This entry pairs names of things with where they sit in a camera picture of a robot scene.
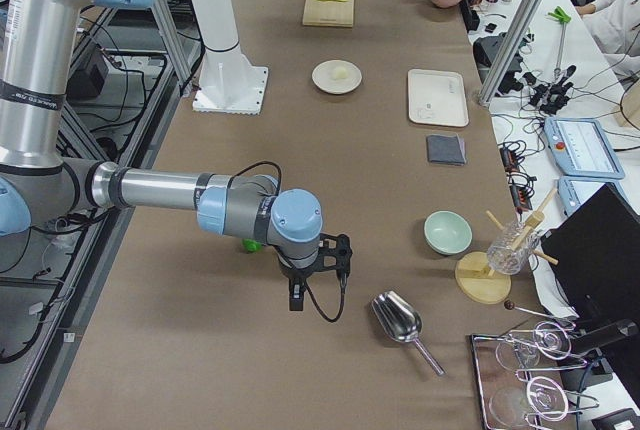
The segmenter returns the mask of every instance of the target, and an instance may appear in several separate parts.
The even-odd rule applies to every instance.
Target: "white tray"
[[[409,70],[409,119],[415,123],[464,127],[469,123],[462,75]]]

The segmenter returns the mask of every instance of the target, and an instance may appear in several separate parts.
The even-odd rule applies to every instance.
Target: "white desk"
[[[493,35],[506,32],[513,21],[513,16],[520,1],[513,0],[511,3],[500,1],[490,5],[486,12],[480,15],[480,26],[477,31],[469,34],[470,39],[474,41],[477,38],[490,35],[484,30],[488,23],[497,25]],[[542,81],[553,80],[553,70],[556,67],[560,45],[561,26],[556,20],[548,17],[547,13],[552,12],[556,6],[562,7],[572,17],[566,30],[562,69],[566,69],[567,66],[572,64],[576,65],[576,72],[570,79],[570,81],[574,82],[574,87],[584,87],[582,89],[584,92],[598,92],[598,95],[602,97],[585,95],[577,90],[570,91],[569,95],[572,95],[573,98],[566,107],[558,112],[558,116],[595,118],[605,115],[598,118],[605,131],[640,136],[640,132],[634,129],[620,127],[616,123],[613,114],[611,114],[611,112],[618,110],[617,105],[613,102],[619,102],[624,91],[622,86],[617,83],[617,78],[613,72],[609,69],[592,78],[598,72],[607,69],[609,65],[570,0],[542,0],[529,27],[529,33],[534,35],[534,41],[530,45],[531,53],[528,55],[523,54],[523,71],[533,72]],[[519,116],[535,116],[535,113],[531,110],[520,110],[521,105],[528,101],[526,89],[523,92],[524,98],[522,100],[519,92],[511,92],[510,95],[494,98],[490,104],[489,110],[495,116],[493,118],[493,126],[496,140],[498,142],[524,140],[527,143],[527,147],[531,149],[539,148],[537,145],[544,144],[546,146],[546,140],[540,141],[535,134],[526,133],[523,130],[523,125],[526,123],[524,120],[516,119]],[[640,142],[638,138],[612,134],[608,134],[608,138],[613,148],[632,147]],[[625,178],[620,182],[621,186],[631,206],[636,212],[640,212],[640,192],[638,191],[640,189],[640,152],[623,152],[618,153],[617,156],[626,174]],[[523,163],[523,168],[529,175],[535,175],[538,179],[535,182],[535,195],[532,198],[532,205],[536,208],[547,193],[556,186],[557,179],[562,175],[562,172],[556,166],[549,150],[527,157]],[[543,229],[558,227],[566,218],[559,198],[555,198],[546,207],[544,213],[546,218],[541,225]],[[543,305],[554,311],[554,313],[562,313],[564,309],[556,306],[556,303],[560,303],[560,301],[556,301],[554,298],[557,289],[551,269],[546,262],[540,262],[540,267],[536,270],[535,277],[538,294]],[[589,419],[611,413],[620,408],[634,408],[636,413],[640,414],[640,410],[615,375],[612,381],[591,387],[587,393],[599,398],[600,407],[585,412],[582,419],[584,425],[581,425],[581,428],[593,428],[588,422]]]

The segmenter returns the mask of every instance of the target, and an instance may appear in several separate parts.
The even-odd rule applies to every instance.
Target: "metal scoop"
[[[439,377],[444,375],[444,369],[419,339],[422,320],[411,305],[400,298],[396,292],[389,290],[374,298],[371,306],[385,333],[392,340],[399,343],[413,343],[436,374]]]

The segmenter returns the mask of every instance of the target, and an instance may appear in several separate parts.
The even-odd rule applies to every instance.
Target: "computer monitor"
[[[640,217],[613,185],[604,185],[542,248],[558,259],[553,272],[587,332],[622,319],[640,325]],[[640,406],[640,336],[601,348]]]

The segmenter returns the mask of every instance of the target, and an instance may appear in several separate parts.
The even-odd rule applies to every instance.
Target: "cutting board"
[[[353,27],[355,0],[321,2],[305,0],[302,24],[316,27]]]

